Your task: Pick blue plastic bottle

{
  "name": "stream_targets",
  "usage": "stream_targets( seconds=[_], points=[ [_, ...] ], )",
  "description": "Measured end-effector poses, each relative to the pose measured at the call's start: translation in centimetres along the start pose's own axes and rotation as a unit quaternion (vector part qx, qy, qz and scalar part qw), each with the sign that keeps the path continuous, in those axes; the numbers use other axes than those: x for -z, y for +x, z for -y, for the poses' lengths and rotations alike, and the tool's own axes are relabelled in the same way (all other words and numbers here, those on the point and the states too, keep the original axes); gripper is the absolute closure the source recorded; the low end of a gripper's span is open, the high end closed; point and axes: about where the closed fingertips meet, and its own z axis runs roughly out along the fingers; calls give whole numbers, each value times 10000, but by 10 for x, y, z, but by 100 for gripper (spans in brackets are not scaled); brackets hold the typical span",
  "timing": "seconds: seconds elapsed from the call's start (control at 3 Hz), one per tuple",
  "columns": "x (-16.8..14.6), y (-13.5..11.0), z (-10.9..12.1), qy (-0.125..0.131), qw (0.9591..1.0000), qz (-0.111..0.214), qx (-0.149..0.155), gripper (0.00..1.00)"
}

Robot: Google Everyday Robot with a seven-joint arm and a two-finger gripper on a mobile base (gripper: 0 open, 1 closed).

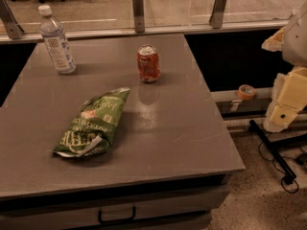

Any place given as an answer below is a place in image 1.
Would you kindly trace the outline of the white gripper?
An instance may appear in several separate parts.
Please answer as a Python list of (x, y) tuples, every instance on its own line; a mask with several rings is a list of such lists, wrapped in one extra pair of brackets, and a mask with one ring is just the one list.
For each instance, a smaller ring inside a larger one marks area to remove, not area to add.
[(267, 38), (261, 48), (282, 51), (283, 59), (296, 65), (287, 75), (277, 74), (263, 123), (266, 131), (281, 132), (307, 105), (307, 2), (290, 18), (286, 28)]

